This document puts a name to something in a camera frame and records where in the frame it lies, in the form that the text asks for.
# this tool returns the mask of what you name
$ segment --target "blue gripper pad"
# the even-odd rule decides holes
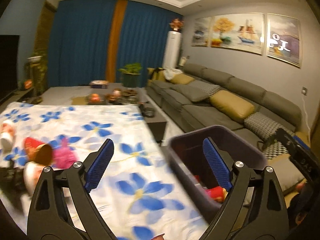
[[[88,193],[90,193],[91,190],[97,188],[97,186],[99,185],[103,173],[105,172],[113,156],[114,149],[115,147],[112,140],[109,140],[102,149],[99,149],[100,153],[94,160],[93,164],[90,166],[86,175],[86,183],[84,185],[84,188]]]
[[[305,148],[307,151],[310,150],[309,146],[306,145],[298,136],[293,137],[303,148]]]
[[[217,179],[220,187],[226,189],[227,192],[232,188],[232,184],[230,182],[230,170],[227,165],[224,163],[220,154],[215,149],[213,144],[210,142],[208,138],[204,139],[203,144],[203,153],[209,166]]]

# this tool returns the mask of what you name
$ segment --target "bed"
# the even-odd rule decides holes
[[[165,234],[166,240],[198,240],[208,225],[167,166],[153,136],[135,106],[39,106],[11,103],[0,121],[11,119],[16,139],[10,154],[15,165],[26,161],[22,143],[33,137],[53,148],[67,138],[77,159],[83,161],[110,138],[115,153],[97,189],[90,193],[100,214],[121,240],[150,240]],[[0,165],[8,165],[1,153]],[[26,232],[30,197],[21,197],[19,215],[6,196],[0,199],[18,226]],[[68,208],[77,228],[84,230],[72,200]]]

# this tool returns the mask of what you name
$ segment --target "pink cloth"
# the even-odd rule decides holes
[[[74,152],[68,147],[66,138],[62,139],[60,148],[53,150],[53,161],[59,169],[68,169],[77,161]]]

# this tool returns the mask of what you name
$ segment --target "white air conditioner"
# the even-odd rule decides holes
[[[162,68],[175,68],[177,66],[181,43],[181,33],[170,31],[165,46]]]

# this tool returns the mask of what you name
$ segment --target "snack box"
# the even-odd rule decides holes
[[[105,94],[105,89],[108,88],[109,82],[106,80],[93,80],[89,83],[92,94]]]

